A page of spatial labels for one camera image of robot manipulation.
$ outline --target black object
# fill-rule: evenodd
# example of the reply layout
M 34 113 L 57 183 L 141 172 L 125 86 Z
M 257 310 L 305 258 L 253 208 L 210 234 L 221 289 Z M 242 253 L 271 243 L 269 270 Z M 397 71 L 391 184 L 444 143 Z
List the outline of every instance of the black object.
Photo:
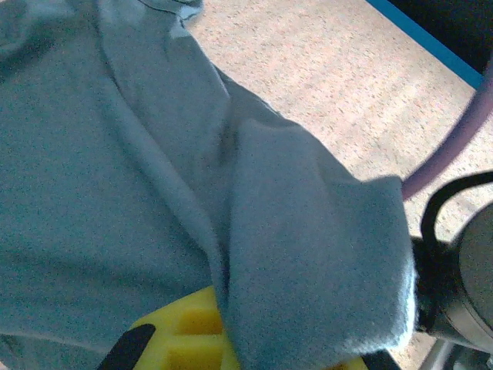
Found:
M 389 0 L 483 73 L 493 50 L 493 0 Z
M 423 240 L 413 239 L 419 274 L 418 330 L 493 353 L 493 203 L 479 211 L 451 244 L 438 242 L 434 224 L 453 195 L 493 182 L 493 172 L 452 181 L 424 213 Z
M 401 370 L 388 351 L 379 351 L 362 357 L 368 370 Z
M 97 370 L 133 370 L 155 331 L 151 324 L 126 331 Z

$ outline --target black plastic piece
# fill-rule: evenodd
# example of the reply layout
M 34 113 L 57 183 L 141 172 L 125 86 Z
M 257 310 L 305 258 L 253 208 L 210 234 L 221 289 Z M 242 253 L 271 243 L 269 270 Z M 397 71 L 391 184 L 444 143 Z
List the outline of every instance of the black plastic piece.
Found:
M 368 370 L 401 370 L 388 351 L 379 351 L 362 357 Z
M 419 237 L 412 238 L 414 261 L 418 279 L 416 281 L 416 300 L 418 307 L 418 322 L 416 329 L 429 332 L 434 326 L 438 315 L 437 294 L 440 282 L 436 274 L 436 266 L 428 247 Z M 440 242 L 439 248 L 448 248 L 446 243 Z
M 126 331 L 97 370 L 133 370 L 155 331 L 151 324 Z

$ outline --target blue trim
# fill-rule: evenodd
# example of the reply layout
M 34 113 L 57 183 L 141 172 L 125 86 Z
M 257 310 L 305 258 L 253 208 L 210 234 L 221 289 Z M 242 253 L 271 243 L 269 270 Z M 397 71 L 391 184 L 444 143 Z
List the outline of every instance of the blue trim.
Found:
M 481 73 L 478 73 L 464 60 L 455 55 L 395 5 L 387 0 L 367 0 L 367 2 L 390 19 L 402 31 L 406 32 L 414 41 L 423 46 L 452 72 L 461 77 L 467 84 L 475 89 L 481 85 L 483 80 Z

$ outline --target blue fabric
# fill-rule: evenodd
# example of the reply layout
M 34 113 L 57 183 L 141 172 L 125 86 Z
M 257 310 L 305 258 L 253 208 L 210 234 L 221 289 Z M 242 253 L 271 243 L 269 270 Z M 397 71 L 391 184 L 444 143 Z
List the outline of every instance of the blue fabric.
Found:
M 0 3 L 0 359 L 94 368 L 213 284 L 244 369 L 406 342 L 401 182 L 356 180 L 203 54 L 200 2 Z

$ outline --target black strap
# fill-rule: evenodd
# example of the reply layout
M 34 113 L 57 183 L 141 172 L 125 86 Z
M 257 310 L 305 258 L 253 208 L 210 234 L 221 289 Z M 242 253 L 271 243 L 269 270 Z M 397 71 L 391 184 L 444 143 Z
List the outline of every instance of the black strap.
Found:
M 362 357 L 368 370 L 401 370 L 388 351 L 379 351 Z
M 421 235 L 425 245 L 430 246 L 432 250 L 438 248 L 439 243 L 435 234 L 435 224 L 442 206 L 455 194 L 470 187 L 478 187 L 486 183 L 493 183 L 493 171 L 476 173 L 451 181 L 433 194 L 428 201 L 421 220 Z
M 126 331 L 102 360 L 97 370 L 133 370 L 156 331 L 154 325 L 144 324 Z

